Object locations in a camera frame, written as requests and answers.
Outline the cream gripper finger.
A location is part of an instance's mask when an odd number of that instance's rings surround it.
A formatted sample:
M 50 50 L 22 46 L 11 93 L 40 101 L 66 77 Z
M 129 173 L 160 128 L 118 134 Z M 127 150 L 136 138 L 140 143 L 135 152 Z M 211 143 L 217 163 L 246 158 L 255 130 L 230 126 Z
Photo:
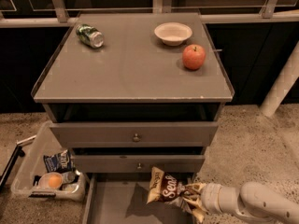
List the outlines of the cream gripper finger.
M 206 183 L 191 183 L 186 186 L 186 190 L 190 194 L 200 194 Z
M 206 215 L 206 209 L 203 207 L 200 197 L 193 195 L 184 197 L 183 200 L 186 211 L 192 214 L 199 224 L 202 224 Z

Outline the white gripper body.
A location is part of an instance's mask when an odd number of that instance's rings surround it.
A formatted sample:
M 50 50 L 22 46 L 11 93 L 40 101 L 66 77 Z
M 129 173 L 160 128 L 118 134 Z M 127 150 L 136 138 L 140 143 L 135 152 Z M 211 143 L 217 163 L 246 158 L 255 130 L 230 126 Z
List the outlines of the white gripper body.
M 209 183 L 201 191 L 202 205 L 209 214 L 230 214 L 244 216 L 244 204 L 240 199 L 240 189 Z

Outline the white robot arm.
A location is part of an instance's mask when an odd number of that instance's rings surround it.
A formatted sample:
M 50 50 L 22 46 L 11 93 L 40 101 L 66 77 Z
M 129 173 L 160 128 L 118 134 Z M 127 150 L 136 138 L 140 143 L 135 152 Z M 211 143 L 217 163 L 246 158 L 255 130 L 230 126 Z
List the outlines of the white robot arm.
M 262 105 L 223 108 L 197 181 L 230 187 L 256 181 L 298 201 L 299 105 L 281 103 L 296 78 L 298 49 L 292 51 Z

